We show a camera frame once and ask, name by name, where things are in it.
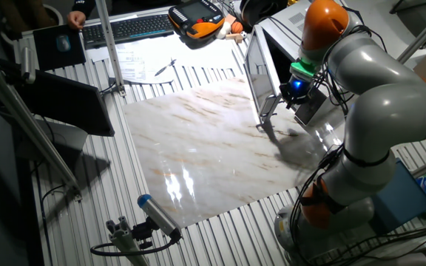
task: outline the pen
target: pen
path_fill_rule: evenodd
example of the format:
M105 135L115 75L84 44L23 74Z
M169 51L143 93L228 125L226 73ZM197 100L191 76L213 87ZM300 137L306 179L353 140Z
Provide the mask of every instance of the pen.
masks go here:
M159 71L157 71L157 73L155 73L155 77L157 77L158 75L160 75L162 72L164 72L166 69L167 69L167 67L171 67L171 66L173 66L174 64L175 64L175 62L176 62L176 60L177 59L174 59L174 60L172 60L171 62L170 62L170 64L168 64L168 65L166 65L166 66L164 66L163 68L161 68Z

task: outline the orange and black controller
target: orange and black controller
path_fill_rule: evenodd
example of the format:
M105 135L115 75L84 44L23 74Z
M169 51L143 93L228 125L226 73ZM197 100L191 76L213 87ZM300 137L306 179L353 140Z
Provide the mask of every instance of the orange and black controller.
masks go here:
M221 10L207 0L192 0L171 7L169 18L181 34L193 39L212 37L225 22Z

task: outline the paper document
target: paper document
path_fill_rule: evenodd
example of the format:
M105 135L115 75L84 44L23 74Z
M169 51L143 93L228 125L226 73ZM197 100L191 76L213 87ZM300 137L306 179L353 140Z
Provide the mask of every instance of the paper document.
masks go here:
M116 52L123 79L135 83L168 83L172 82L175 72L172 66L157 77L155 74L176 59L175 67L224 68L235 65L232 56L233 40L215 40L200 49L191 50L178 35L148 38L132 43L117 44ZM106 47L88 50L87 54L93 62L109 58ZM114 78L109 62L108 76Z
M167 67L158 76L155 74L168 65L172 57L169 52L162 49L162 42L156 42L154 39L146 39L128 44L119 44L116 46L118 52L121 74L125 81L135 83L168 83L174 79L173 68ZM115 77L111 67L108 68L108 76Z

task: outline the keyboard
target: keyboard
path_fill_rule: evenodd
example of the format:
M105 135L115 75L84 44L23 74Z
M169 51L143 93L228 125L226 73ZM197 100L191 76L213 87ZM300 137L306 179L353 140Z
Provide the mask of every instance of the keyboard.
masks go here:
M174 27L167 15L131 18L125 21L111 22L115 43L137 41L144 38L166 36L174 33ZM106 46L101 25L84 27L82 30L85 49Z

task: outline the computer mouse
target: computer mouse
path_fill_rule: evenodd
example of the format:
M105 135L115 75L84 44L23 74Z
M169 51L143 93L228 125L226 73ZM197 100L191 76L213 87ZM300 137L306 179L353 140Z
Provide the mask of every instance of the computer mouse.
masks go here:
M57 36L57 50L59 52L68 52L70 51L70 41L68 40L68 36L65 34Z

